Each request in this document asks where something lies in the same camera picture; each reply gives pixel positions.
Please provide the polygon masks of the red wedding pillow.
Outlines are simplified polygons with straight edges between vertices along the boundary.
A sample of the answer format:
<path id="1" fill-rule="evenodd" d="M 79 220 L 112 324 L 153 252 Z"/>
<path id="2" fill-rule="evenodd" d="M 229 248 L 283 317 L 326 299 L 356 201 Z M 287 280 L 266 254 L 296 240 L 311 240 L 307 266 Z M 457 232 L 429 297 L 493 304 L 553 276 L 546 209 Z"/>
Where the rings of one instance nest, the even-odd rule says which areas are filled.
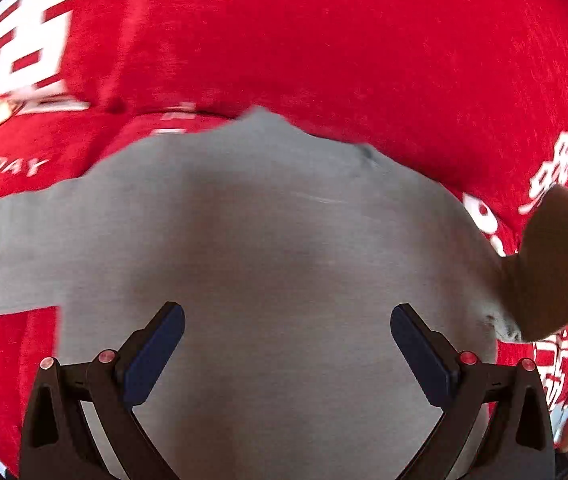
<path id="1" fill-rule="evenodd" d="M 374 146 L 517 249 L 568 187 L 568 0 L 0 0 L 0 197 L 259 106 Z"/>

